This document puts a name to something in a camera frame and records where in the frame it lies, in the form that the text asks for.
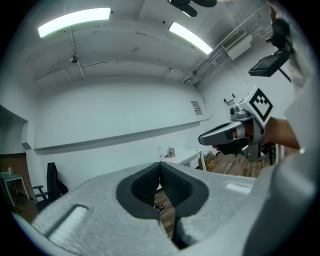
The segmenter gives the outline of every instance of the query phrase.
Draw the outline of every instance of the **white ceiling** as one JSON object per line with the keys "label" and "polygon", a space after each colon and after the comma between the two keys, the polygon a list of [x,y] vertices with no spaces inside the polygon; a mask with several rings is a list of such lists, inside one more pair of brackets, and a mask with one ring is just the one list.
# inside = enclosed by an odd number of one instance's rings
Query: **white ceiling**
{"label": "white ceiling", "polygon": [[194,4],[190,18],[167,0],[48,0],[38,4],[17,32],[11,51],[12,67],[21,82],[35,91],[83,79],[73,54],[69,29],[40,38],[38,27],[75,11],[110,7],[109,20],[72,26],[75,47],[86,78],[134,75],[179,83],[207,56],[169,32],[173,21],[188,28],[212,48],[240,25],[264,0],[218,2],[213,8]]}

